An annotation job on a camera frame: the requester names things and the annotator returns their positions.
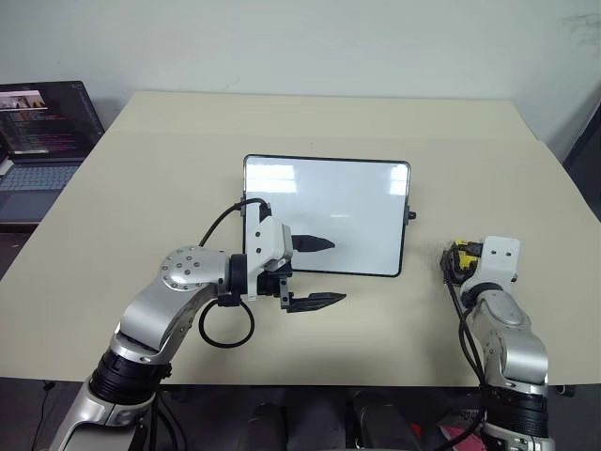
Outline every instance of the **black cable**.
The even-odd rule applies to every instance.
[[[453,306],[455,307],[455,312],[459,317],[459,343],[461,345],[461,350],[465,355],[468,363],[473,369],[476,377],[478,378],[479,388],[480,388],[480,402],[478,406],[478,412],[476,416],[474,416],[473,420],[471,420],[470,425],[459,435],[457,435],[454,439],[448,440],[447,442],[441,444],[436,447],[434,451],[443,451],[445,449],[450,449],[454,447],[456,444],[463,442],[466,440],[482,423],[485,417],[485,403],[484,403],[484,395],[483,390],[485,390],[485,371],[482,366],[482,361],[480,360],[480,355],[478,354],[478,349],[476,347],[476,343],[474,342],[473,335],[471,334],[470,327],[466,322],[466,318],[471,313],[471,309],[466,310],[466,312],[461,311],[461,304],[459,303],[459,299],[457,298],[457,293],[455,293],[455,288],[453,287],[454,278],[451,276],[451,262],[449,259],[449,252],[446,252],[442,257],[442,272],[444,274],[444,283],[449,290],[449,294],[451,295],[451,299],[453,300]],[[468,339],[468,343],[470,344],[470,350],[468,350],[468,346],[466,345],[465,338]]]
[[[220,222],[223,220],[223,218],[225,218],[225,216],[227,216],[232,211],[242,210],[242,207],[244,207],[245,205],[248,205],[248,204],[261,204],[264,207],[268,206],[267,202],[259,197],[253,197],[251,199],[242,200],[242,201],[232,205],[229,209],[227,209],[222,214],[220,214],[219,218],[217,218],[215,220],[215,222],[208,228],[207,233],[205,233],[205,236],[198,243],[198,245],[201,247],[205,245],[205,243],[208,240],[208,237],[210,237],[210,235],[215,231],[215,229],[220,224]]]
[[[184,433],[184,428],[181,426],[181,424],[177,420],[177,417],[173,414],[173,411],[169,407],[169,404],[167,404],[167,401],[165,401],[165,399],[162,397],[162,393],[157,392],[157,394],[159,395],[159,401],[162,403],[162,406],[167,411],[167,414],[171,417],[171,419],[175,423],[177,431],[179,432],[179,435],[181,435],[181,441],[183,441],[183,448],[184,448],[183,451],[188,451],[188,438],[186,437],[186,434]]]
[[[203,340],[205,340],[211,346],[214,346],[215,348],[220,348],[223,350],[231,350],[232,348],[237,348],[238,346],[242,346],[244,343],[246,343],[248,340],[251,339],[251,336],[253,336],[253,333],[254,333],[253,312],[251,312],[251,309],[248,308],[248,305],[246,305],[246,303],[244,303],[244,301],[240,301],[240,306],[246,311],[246,313],[248,314],[248,319],[251,321],[251,328],[248,331],[248,334],[246,334],[246,336],[244,338],[242,338],[240,341],[237,341],[235,343],[220,343],[219,341],[215,341],[212,338],[210,338],[207,335],[207,331],[205,331],[205,319],[207,318],[207,313],[211,308],[213,308],[215,305],[217,305],[217,302],[218,302],[218,300],[214,299],[213,301],[208,303],[207,306],[205,307],[205,309],[200,314],[200,318],[198,319],[198,332],[200,333],[200,336],[202,336]]]
[[[157,411],[159,419],[164,424],[165,429],[167,429],[167,433],[169,434],[169,438],[171,439],[171,449],[173,451],[178,451],[179,446],[177,445],[176,432],[174,431],[173,426],[171,426],[171,422],[167,419],[167,416],[164,414],[164,412],[159,409],[159,406],[157,406]]]
[[[476,413],[476,416],[474,416],[474,418],[471,421],[468,428],[466,430],[464,430],[463,432],[461,432],[459,435],[457,435],[454,439],[451,439],[451,440],[443,443],[442,445],[434,448],[434,451],[443,451],[444,449],[450,449],[453,446],[455,446],[456,444],[461,443],[464,440],[466,440],[480,426],[480,423],[482,423],[482,420],[484,419],[484,417],[485,417],[485,404],[481,400],[480,406],[478,407],[478,412]]]
[[[44,398],[41,400],[41,409],[40,409],[40,413],[39,413],[39,421],[38,421],[38,426],[36,427],[36,433],[34,434],[34,440],[31,443],[31,451],[34,451],[34,448],[36,447],[36,443],[38,442],[38,434],[39,434],[39,430],[41,429],[41,425],[44,422],[44,408],[46,407],[46,401],[48,400],[48,394],[50,393],[50,391],[54,388],[55,383],[52,381],[44,381]]]
[[[148,451],[157,450],[157,419],[159,418],[159,399],[154,396],[150,406],[150,438],[148,439]]]

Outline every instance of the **laptop screen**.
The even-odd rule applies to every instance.
[[[12,160],[83,159],[103,133],[82,82],[0,85],[0,134]]]

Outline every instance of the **laptop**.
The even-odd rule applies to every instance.
[[[0,85],[0,226],[35,226],[104,129],[82,82]]]

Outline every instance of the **white wall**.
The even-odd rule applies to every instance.
[[[563,158],[599,99],[601,0],[0,0],[0,83],[511,99]]]

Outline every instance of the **pink object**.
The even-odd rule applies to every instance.
[[[442,434],[447,438],[447,440],[454,439],[456,436],[461,434],[464,429],[454,428],[452,426],[439,426]],[[460,444],[456,444],[453,447],[454,451],[486,451],[486,448],[482,441],[471,434],[466,440],[461,442]]]

